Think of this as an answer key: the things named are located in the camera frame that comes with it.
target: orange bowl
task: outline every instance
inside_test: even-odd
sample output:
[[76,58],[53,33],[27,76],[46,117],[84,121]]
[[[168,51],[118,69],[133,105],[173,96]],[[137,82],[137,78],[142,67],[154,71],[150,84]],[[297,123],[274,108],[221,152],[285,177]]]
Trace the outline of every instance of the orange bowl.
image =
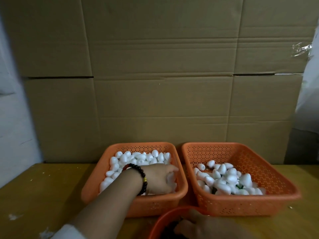
[[176,208],[166,212],[165,214],[162,214],[158,218],[157,222],[155,223],[155,225],[153,226],[153,228],[151,230],[150,235],[148,236],[148,239],[159,239],[161,233],[163,232],[165,227],[167,225],[169,225],[169,223],[178,220],[181,216],[186,215],[190,209],[197,210],[198,212],[200,212],[204,215],[211,215],[208,211],[206,211],[202,208],[199,208],[199,207],[195,207],[195,206],[188,205],[188,206],[176,207]]

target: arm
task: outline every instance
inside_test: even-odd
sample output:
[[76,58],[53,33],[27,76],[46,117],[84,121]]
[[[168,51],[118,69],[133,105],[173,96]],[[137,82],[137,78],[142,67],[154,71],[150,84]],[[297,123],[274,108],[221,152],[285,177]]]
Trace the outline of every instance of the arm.
[[[147,178],[148,191],[155,194],[170,192],[166,176],[178,170],[175,166],[154,164],[142,166],[142,169]],[[115,239],[142,184],[142,177],[135,169],[123,171],[71,224],[88,239]]]

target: fingers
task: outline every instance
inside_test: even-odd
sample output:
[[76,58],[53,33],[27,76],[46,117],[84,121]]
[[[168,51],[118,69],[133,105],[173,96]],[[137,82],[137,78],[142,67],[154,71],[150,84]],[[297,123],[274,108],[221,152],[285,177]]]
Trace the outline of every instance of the fingers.
[[205,218],[204,215],[202,215],[201,213],[199,213],[197,210],[194,210],[194,209],[189,210],[188,214],[186,214],[185,217],[193,223],[198,223],[203,218]]
[[166,172],[167,173],[171,173],[171,172],[177,172],[178,171],[178,167],[170,164],[170,165],[166,165]]
[[174,229],[175,234],[182,234],[187,238],[196,238],[196,225],[188,220],[182,220]]

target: foam egg pile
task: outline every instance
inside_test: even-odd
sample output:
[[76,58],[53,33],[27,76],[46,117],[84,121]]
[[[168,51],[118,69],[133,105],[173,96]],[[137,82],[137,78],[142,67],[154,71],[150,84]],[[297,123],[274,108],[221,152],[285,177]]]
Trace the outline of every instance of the foam egg pile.
[[[106,178],[100,184],[100,193],[105,190],[122,172],[123,167],[128,163],[138,166],[151,165],[155,163],[171,164],[171,154],[162,153],[153,150],[152,153],[126,151],[125,153],[118,151],[114,157],[110,158],[110,170],[105,173]],[[167,183],[175,191],[177,184],[175,183],[174,173],[167,176]]]
[[213,169],[212,173],[203,172],[206,166],[202,163],[194,168],[198,185],[207,193],[215,195],[264,195],[266,190],[258,187],[251,180],[250,174],[241,174],[230,163],[215,164],[214,160],[207,162],[207,167]]

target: basket rim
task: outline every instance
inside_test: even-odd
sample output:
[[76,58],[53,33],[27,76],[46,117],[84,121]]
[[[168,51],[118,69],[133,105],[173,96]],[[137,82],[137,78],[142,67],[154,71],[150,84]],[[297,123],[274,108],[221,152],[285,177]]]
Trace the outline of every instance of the basket rim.
[[[169,142],[130,142],[130,143],[116,143],[116,144],[112,144],[110,146],[108,146],[104,153],[102,154],[101,158],[99,159],[99,161],[97,162],[96,167],[98,167],[99,163],[102,163],[101,159],[104,157],[104,155],[111,149],[113,149],[114,147],[116,146],[119,146],[119,145],[124,145],[124,146],[140,146],[142,144],[152,144],[152,145],[155,145],[155,144],[162,144],[162,145],[169,145],[171,149],[173,149],[173,153],[175,155],[175,158],[176,158],[176,161],[177,161],[177,167],[179,169],[178,172],[180,172],[181,174],[181,178],[182,178],[182,183],[181,185],[178,184],[179,186],[179,190],[176,192],[176,193],[170,193],[170,194],[164,194],[164,195],[148,195],[148,196],[138,196],[136,197],[134,200],[133,200],[133,203],[134,202],[163,202],[163,201],[174,201],[174,200],[180,200],[182,199],[187,191],[188,191],[188,183],[187,183],[187,179],[186,179],[186,175],[185,175],[185,172],[183,170],[183,167],[182,167],[182,164],[181,164],[181,160],[178,156],[178,153],[177,153],[177,150],[176,150],[176,147],[172,144],[172,143],[169,143]],[[86,183],[84,184],[82,190],[81,190],[81,200],[88,204],[90,203],[91,201],[93,200],[88,200],[88,198],[86,197],[86,191],[89,189],[88,188],[88,185],[87,185],[87,182],[90,180],[90,177],[93,175],[94,173],[94,170],[92,171],[92,173],[90,174],[90,176],[88,177]]]
[[189,157],[187,155],[187,147],[189,145],[197,145],[197,144],[201,144],[201,145],[213,145],[213,144],[237,144],[237,145],[241,145],[244,146],[248,149],[250,149],[248,146],[242,144],[242,143],[237,143],[237,142],[187,142],[185,144],[182,145],[182,153],[184,156],[184,160],[185,160],[185,164],[186,164],[186,168],[187,168],[187,172],[189,174],[189,179],[190,182],[192,184],[193,189],[199,193],[201,196],[210,199],[210,200],[226,200],[226,201],[233,201],[234,199],[238,200],[238,201],[265,201],[265,200],[281,200],[281,201],[292,201],[292,200],[297,200],[301,198],[301,193],[300,190],[288,179],[286,178],[284,175],[282,175],[279,171],[277,171],[277,169],[275,169],[268,161],[266,161],[264,158],[262,158],[260,155],[258,155],[256,152],[254,152],[252,149],[250,149],[252,152],[254,152],[258,158],[262,159],[263,161],[265,161],[267,164],[269,164],[271,166],[271,169],[274,170],[275,172],[277,172],[278,174],[280,174],[282,177],[284,177],[286,179],[286,181],[288,183],[290,183],[290,185],[293,186],[294,188],[294,193],[293,194],[271,194],[271,195],[260,195],[260,196],[255,196],[255,195],[245,195],[245,196],[241,196],[241,195],[236,195],[234,196],[229,196],[229,195],[214,195],[214,194],[210,194],[205,192],[201,187],[199,187],[198,183],[197,183],[197,179],[193,173],[193,167],[190,163]]

